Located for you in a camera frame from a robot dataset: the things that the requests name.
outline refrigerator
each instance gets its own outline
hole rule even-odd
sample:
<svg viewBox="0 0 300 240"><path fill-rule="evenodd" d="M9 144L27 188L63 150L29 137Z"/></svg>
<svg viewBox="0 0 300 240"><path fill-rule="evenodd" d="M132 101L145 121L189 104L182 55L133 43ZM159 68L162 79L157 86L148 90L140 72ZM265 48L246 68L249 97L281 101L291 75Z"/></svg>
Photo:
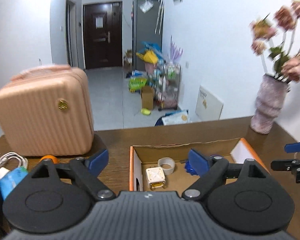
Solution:
<svg viewBox="0 0 300 240"><path fill-rule="evenodd" d="M157 33L155 34L155 27L158 19L158 12L160 2L158 0L152 0L153 7L144 13L140 9L140 5L145 3L145 0L133 1L133 17L132 17L132 66L134 70L145 71L145 64L143 60L136 56L136 52L141 51L144 48L143 41L149 43L157 43L162 49L162 28L159 34L160 19L158 24Z"/></svg>

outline green basket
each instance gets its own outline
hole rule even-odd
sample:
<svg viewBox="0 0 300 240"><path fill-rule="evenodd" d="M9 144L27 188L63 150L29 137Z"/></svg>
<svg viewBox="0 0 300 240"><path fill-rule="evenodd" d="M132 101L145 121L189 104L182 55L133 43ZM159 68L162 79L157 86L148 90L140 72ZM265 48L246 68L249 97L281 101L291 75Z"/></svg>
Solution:
<svg viewBox="0 0 300 240"><path fill-rule="evenodd" d="M141 90L147 83L147 79L143 77L131 77L129 80L129 90L130 92L134 92L137 90Z"/></svg>

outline gold logo badge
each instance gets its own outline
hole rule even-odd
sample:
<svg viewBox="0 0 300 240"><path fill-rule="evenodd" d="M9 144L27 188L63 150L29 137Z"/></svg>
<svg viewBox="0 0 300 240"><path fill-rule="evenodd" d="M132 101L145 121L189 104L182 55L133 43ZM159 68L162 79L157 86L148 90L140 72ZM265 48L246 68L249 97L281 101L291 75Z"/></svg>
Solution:
<svg viewBox="0 0 300 240"><path fill-rule="evenodd" d="M60 100L59 104L58 104L58 107L59 107L59 109L65 111L65 110L68 109L68 103L66 101Z"/></svg>

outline roll of tape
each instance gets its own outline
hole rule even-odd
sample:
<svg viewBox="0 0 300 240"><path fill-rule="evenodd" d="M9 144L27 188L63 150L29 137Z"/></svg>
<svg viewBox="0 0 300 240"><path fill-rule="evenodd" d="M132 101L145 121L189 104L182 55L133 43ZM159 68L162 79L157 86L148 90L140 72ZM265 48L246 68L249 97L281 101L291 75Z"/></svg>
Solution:
<svg viewBox="0 0 300 240"><path fill-rule="evenodd" d="M166 169L166 168L162 167L162 165L164 165L164 164L167 164L167 165L171 166L171 168ZM176 164L175 164L174 160L172 160L171 158L166 157L166 158L162 158L162 159L158 160L158 166L163 169L163 173L165 175L170 175L170 174L173 173L174 167L176 166Z"/></svg>

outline pink vase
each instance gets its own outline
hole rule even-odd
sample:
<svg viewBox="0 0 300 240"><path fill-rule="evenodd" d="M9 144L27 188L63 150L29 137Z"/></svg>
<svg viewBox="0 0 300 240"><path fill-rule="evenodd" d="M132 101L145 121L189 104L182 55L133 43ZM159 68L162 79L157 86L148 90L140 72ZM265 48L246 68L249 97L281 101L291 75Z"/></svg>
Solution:
<svg viewBox="0 0 300 240"><path fill-rule="evenodd" d="M288 85L274 79L267 74L263 75L256 99L256 113L251 119L251 128L257 133L268 134L278 117L287 94Z"/></svg>

